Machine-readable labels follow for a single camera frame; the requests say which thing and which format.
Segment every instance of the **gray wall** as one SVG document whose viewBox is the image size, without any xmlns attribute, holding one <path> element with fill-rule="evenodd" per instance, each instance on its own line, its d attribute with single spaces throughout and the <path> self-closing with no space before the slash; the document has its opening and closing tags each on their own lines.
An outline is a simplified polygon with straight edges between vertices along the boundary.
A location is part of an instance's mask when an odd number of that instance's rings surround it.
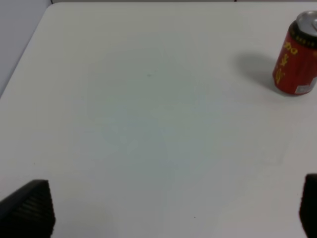
<svg viewBox="0 0 317 238">
<path fill-rule="evenodd" d="M 0 96 L 50 4 L 50 0 L 0 0 Z"/>
</svg>

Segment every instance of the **white table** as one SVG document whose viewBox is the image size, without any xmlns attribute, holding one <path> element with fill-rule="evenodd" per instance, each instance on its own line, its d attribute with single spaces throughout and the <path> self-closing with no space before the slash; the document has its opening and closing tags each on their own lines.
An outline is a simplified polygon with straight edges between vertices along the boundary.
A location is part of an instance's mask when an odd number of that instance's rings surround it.
<svg viewBox="0 0 317 238">
<path fill-rule="evenodd" d="M 271 72 L 316 7 L 49 7 L 0 100 L 0 197 L 49 179 L 54 238 L 304 238 L 317 89 Z"/>
</svg>

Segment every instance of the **black plastic object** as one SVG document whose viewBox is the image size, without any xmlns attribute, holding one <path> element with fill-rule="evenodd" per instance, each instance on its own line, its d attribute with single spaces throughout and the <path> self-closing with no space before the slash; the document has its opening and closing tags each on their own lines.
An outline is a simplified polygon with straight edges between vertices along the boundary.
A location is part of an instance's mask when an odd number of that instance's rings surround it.
<svg viewBox="0 0 317 238">
<path fill-rule="evenodd" d="M 1 238 L 50 238 L 54 225 L 46 180 L 33 180 L 0 202 Z"/>
<path fill-rule="evenodd" d="M 317 238 L 317 174 L 306 176 L 299 212 L 308 238 Z"/>
</svg>

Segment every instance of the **can rim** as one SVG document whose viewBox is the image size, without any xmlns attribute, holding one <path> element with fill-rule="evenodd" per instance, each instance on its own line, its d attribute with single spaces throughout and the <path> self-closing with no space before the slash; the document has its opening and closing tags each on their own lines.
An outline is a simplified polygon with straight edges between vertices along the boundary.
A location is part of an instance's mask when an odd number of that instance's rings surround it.
<svg viewBox="0 0 317 238">
<path fill-rule="evenodd" d="M 296 18 L 299 29 L 311 36 L 317 37 L 317 11 L 304 11 Z"/>
</svg>

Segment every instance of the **aluminum can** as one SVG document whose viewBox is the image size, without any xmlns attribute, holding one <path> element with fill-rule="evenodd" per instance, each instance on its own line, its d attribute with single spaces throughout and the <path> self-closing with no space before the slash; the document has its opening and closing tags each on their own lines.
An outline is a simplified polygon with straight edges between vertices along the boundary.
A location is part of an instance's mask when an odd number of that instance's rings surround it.
<svg viewBox="0 0 317 238">
<path fill-rule="evenodd" d="M 277 59 L 276 87 L 293 95 L 309 93 L 317 81 L 317 11 L 305 11 L 290 25 Z"/>
</svg>

